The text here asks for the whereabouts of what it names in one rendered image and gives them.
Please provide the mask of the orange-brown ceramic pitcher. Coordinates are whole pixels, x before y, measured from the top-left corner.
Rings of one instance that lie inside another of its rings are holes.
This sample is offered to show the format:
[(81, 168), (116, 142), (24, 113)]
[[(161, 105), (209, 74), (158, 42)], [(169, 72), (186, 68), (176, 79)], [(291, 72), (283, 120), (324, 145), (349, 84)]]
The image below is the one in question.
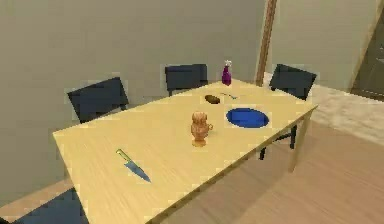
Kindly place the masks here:
[(205, 138), (208, 136), (208, 132), (213, 129), (213, 125), (207, 123), (207, 118), (208, 116), (204, 112), (192, 114), (191, 134), (194, 137), (192, 145), (195, 147), (205, 146)]

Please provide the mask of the dark blue chair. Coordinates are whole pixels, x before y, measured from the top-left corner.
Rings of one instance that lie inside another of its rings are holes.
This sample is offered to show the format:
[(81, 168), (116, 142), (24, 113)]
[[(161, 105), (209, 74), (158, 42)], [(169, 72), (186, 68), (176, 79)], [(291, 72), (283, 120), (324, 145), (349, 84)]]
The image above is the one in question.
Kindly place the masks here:
[(208, 84), (206, 64), (167, 66), (165, 75), (169, 95), (175, 90), (199, 88)]
[[(281, 90), (300, 100), (307, 100), (309, 91), (311, 90), (317, 75), (298, 68), (290, 67), (283, 64), (277, 64), (269, 87), (270, 91)], [(291, 127), (290, 131), (276, 137), (272, 142), (290, 138), (290, 148), (295, 148), (297, 135), (297, 125)], [(266, 147), (261, 149), (259, 159), (263, 160)]]
[(113, 77), (67, 93), (81, 123), (89, 122), (129, 104), (119, 77)]
[(78, 198), (71, 188), (12, 224), (89, 224)]

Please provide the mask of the pale wooden dining table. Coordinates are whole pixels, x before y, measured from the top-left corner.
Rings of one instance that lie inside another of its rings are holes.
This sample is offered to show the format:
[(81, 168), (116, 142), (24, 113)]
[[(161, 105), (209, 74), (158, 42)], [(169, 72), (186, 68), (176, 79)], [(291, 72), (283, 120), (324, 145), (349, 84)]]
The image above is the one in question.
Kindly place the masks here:
[[(227, 93), (238, 97), (221, 95)], [(206, 95), (220, 99), (210, 104)], [(142, 106), (54, 132), (89, 224), (147, 224), (220, 179), (245, 159), (297, 125), (304, 138), (315, 104), (285, 92), (235, 80), (175, 94)], [(234, 108), (263, 112), (262, 128), (231, 124)], [(206, 145), (192, 145), (192, 114), (204, 112), (213, 125)], [(126, 168), (122, 149), (150, 182)]]

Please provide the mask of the purple spray bottle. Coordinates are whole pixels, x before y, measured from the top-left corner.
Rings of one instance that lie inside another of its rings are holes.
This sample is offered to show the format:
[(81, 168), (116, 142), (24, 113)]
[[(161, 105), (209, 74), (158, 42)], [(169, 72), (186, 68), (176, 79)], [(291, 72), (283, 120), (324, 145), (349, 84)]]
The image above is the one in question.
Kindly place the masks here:
[(230, 60), (225, 61), (225, 65), (222, 72), (222, 83), (229, 86), (231, 84), (231, 72), (230, 67), (232, 62)]

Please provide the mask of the blue round plate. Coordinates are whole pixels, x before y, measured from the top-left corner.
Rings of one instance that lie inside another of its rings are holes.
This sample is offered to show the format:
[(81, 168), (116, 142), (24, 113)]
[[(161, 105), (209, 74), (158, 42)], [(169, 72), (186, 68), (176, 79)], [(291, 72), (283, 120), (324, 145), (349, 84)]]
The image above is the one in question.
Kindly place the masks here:
[(266, 114), (252, 108), (231, 109), (226, 118), (231, 124), (242, 128), (262, 128), (269, 123)]

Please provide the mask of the brown wooden door frame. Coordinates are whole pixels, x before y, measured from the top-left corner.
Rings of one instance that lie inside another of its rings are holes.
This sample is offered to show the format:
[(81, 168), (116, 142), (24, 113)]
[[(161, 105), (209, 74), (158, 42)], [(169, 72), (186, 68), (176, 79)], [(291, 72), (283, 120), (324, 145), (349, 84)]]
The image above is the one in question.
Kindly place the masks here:
[(277, 0), (267, 0), (266, 3), (267, 3), (267, 6), (266, 6), (266, 13), (265, 13), (263, 35), (262, 35), (262, 41), (261, 41), (261, 47), (260, 47), (257, 72), (255, 77), (255, 83), (257, 86), (263, 85), (264, 72), (265, 72), (266, 63), (268, 59), (269, 44), (270, 44), (270, 39), (272, 35)]

